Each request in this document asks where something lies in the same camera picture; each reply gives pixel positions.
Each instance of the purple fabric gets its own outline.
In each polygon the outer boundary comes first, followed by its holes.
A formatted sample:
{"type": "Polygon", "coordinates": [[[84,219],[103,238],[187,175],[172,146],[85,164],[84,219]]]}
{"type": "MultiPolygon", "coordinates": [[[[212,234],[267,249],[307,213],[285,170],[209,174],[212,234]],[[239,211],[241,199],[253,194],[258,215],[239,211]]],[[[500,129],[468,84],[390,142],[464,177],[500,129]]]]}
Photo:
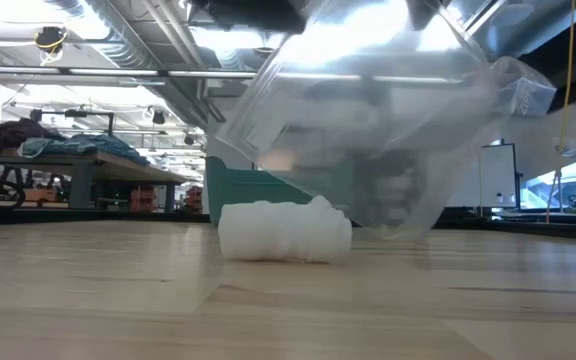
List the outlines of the purple fabric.
{"type": "Polygon", "coordinates": [[[0,124],[0,151],[6,148],[18,148],[26,139],[43,137],[53,140],[65,140],[59,134],[52,133],[30,119],[9,121],[0,124]]]}

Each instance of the wheel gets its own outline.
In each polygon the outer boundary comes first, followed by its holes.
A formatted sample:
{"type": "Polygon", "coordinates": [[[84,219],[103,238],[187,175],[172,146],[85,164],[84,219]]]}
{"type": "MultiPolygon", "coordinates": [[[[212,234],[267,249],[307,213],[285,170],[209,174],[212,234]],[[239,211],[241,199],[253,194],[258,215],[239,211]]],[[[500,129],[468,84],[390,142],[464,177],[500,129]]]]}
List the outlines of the wheel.
{"type": "Polygon", "coordinates": [[[12,205],[0,205],[0,211],[14,210],[21,207],[21,205],[26,201],[26,193],[21,185],[17,185],[10,181],[0,180],[0,190],[7,193],[10,199],[15,201],[12,205]]]}

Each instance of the ceiling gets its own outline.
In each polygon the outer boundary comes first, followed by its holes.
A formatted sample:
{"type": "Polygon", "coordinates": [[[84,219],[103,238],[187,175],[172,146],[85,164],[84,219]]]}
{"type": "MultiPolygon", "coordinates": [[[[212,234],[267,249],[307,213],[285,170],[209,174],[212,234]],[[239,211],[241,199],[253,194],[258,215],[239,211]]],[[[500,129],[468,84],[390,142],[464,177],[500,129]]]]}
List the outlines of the ceiling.
{"type": "MultiPolygon", "coordinates": [[[[447,9],[494,61],[530,53],[564,31],[570,0],[452,0],[447,9]]],[[[0,65],[41,64],[46,54],[40,56],[33,37],[47,25],[69,29],[63,56],[50,64],[63,67],[256,71],[269,55],[264,48],[276,48],[284,38],[245,26],[224,31],[207,14],[179,0],[0,0],[0,65]]],[[[167,164],[179,164],[168,168],[186,171],[191,167],[182,160],[203,154],[208,122],[227,119],[248,83],[0,74],[0,103],[15,97],[0,120],[27,116],[33,107],[83,106],[116,112],[117,129],[152,131],[149,108],[161,110],[166,122],[155,128],[168,135],[125,138],[157,162],[166,154],[167,164]],[[194,149],[182,148],[186,136],[197,139],[194,149]],[[153,145],[163,150],[153,151],[153,145]],[[198,153],[183,158],[190,150],[198,153]]],[[[82,130],[107,126],[107,120],[98,117],[76,120],[79,125],[66,125],[82,130]]]]}

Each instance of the ceiling duct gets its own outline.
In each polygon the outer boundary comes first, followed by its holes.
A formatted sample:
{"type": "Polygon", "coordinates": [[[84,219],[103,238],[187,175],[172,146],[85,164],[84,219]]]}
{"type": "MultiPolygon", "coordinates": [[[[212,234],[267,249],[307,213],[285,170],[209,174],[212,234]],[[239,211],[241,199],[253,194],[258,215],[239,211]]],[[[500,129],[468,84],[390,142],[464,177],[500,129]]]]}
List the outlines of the ceiling duct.
{"type": "MultiPolygon", "coordinates": [[[[152,54],[126,19],[107,0],[44,0],[66,11],[73,18],[91,17],[103,22],[109,31],[105,40],[121,45],[99,46],[97,50],[120,68],[157,69],[163,64],[152,54]]],[[[190,125],[206,128],[207,112],[196,100],[197,81],[169,80],[165,86],[151,89],[169,104],[171,110],[190,125]]]]}

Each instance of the white 3d printed object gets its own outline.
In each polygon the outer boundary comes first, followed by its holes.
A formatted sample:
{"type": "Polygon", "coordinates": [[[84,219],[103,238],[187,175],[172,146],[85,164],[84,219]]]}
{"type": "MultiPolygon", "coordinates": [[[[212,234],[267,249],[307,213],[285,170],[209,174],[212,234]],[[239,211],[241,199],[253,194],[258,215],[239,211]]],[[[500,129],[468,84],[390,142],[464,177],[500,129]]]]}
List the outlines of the white 3d printed object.
{"type": "Polygon", "coordinates": [[[350,251],[352,226],[321,196],[295,203],[224,205],[221,253],[229,260],[297,260],[336,263],[350,251]]]}

